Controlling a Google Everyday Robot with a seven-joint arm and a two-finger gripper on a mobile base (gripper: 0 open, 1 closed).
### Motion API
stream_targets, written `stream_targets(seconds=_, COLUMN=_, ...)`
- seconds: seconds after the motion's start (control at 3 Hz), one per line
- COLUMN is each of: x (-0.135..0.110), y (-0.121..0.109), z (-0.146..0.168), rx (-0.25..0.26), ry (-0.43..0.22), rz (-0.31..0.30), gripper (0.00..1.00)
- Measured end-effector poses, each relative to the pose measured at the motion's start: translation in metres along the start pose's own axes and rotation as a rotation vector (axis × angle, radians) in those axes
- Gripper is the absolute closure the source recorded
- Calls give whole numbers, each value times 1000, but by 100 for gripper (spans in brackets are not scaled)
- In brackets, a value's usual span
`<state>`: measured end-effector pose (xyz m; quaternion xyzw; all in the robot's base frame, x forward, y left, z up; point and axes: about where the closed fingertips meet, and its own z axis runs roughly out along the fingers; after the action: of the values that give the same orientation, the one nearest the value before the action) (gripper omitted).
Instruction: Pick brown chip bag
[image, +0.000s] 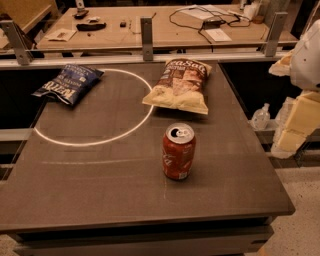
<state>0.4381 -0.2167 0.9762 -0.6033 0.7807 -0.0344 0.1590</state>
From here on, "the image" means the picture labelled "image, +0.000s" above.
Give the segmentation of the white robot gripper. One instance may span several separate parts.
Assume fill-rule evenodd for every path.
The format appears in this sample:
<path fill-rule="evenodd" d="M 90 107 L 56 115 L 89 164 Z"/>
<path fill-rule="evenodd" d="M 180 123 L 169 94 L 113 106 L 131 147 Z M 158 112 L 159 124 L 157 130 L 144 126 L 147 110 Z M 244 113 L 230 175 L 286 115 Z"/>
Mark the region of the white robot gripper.
<path fill-rule="evenodd" d="M 280 159 L 293 156 L 307 137 L 320 126 L 320 20 L 316 20 L 289 51 L 269 68 L 275 76 L 289 76 L 303 91 L 296 99 L 287 98 L 278 112 L 271 154 Z"/>

